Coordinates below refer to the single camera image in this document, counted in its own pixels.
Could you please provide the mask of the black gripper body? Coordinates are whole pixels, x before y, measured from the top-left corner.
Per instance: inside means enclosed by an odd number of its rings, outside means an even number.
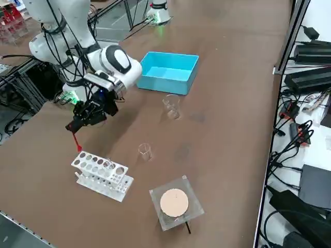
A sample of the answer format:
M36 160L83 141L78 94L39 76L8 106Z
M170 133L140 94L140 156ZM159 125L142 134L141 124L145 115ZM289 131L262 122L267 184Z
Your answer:
M91 102L96 106L96 110L114 116L118 112L118 107L115 103L116 95L114 91L98 89L91 96Z

